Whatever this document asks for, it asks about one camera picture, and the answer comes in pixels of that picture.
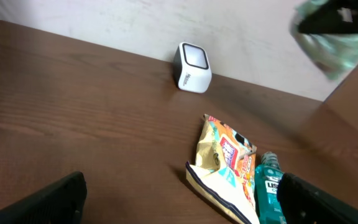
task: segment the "white wall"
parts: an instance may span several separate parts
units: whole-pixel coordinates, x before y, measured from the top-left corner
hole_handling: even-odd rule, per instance
[[[328,80],[289,34],[302,0],[0,0],[0,19],[170,61],[206,49],[214,73],[324,100]]]

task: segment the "bottle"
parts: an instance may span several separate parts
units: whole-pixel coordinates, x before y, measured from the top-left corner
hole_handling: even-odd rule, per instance
[[[282,176],[283,172],[278,164],[277,155],[266,152],[262,156],[262,164],[255,170],[260,224],[287,223],[277,200],[278,182]]]

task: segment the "black object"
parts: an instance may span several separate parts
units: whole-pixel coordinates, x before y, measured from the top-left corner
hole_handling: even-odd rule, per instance
[[[86,198],[81,172],[74,172],[0,210],[0,224],[79,224]]]
[[[298,26],[302,34],[358,34],[358,0],[329,0]]]
[[[358,210],[293,174],[283,175],[277,199],[288,224],[358,223]]]

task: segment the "crumpled wrapper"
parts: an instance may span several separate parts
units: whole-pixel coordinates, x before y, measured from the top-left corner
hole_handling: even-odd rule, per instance
[[[254,199],[256,146],[216,118],[204,119],[196,164],[186,163],[187,180],[238,223],[259,223]]]

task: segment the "bottle label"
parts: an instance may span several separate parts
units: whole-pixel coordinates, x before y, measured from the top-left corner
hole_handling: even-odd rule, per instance
[[[266,192],[267,193],[277,194],[278,182],[271,181],[271,180],[266,180],[265,185],[266,185]]]

